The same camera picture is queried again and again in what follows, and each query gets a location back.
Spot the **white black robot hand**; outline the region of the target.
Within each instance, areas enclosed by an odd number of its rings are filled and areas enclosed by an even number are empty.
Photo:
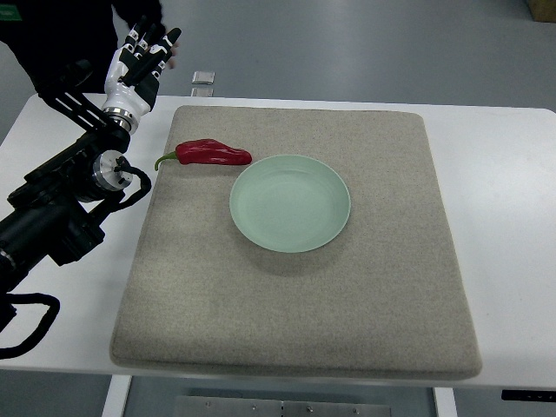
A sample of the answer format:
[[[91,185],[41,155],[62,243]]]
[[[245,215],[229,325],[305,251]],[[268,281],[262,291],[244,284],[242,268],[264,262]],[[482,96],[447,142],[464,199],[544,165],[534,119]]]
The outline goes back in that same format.
[[[179,28],[166,31],[142,17],[114,53],[105,78],[107,99],[102,111],[130,134],[155,107],[160,77],[173,65],[181,34]]]

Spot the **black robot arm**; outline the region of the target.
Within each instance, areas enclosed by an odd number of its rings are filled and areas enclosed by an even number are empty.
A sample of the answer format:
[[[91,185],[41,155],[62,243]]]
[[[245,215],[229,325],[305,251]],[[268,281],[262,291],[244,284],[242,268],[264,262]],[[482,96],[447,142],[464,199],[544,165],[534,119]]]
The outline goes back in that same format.
[[[124,154],[129,132],[79,92],[91,74],[86,60],[41,83],[38,95],[83,128],[68,148],[24,177],[1,221],[1,290],[8,293],[46,256],[57,265],[79,261],[104,238],[102,222],[151,190],[149,176]]]

